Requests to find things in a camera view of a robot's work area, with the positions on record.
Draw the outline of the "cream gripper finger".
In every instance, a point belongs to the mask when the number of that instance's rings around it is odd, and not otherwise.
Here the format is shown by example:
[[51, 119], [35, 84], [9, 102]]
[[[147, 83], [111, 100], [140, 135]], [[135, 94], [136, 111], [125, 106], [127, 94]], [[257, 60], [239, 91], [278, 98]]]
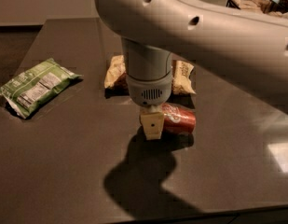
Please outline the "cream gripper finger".
[[157, 113], [157, 112], [162, 112], [160, 105], [149, 105], [149, 106], [141, 107], [141, 113], [144, 113], [144, 114]]
[[157, 140], [161, 138], [164, 126], [163, 113], [155, 112], [141, 114], [140, 122], [144, 128], [144, 135], [147, 140]]

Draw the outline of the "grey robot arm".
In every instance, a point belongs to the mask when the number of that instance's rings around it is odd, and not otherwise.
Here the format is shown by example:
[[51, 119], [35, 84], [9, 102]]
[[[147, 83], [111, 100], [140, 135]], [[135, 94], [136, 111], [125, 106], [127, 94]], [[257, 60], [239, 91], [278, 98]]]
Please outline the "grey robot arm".
[[170, 51], [288, 114], [288, 20], [199, 0], [95, 0], [122, 38], [130, 97], [154, 110], [171, 93]]

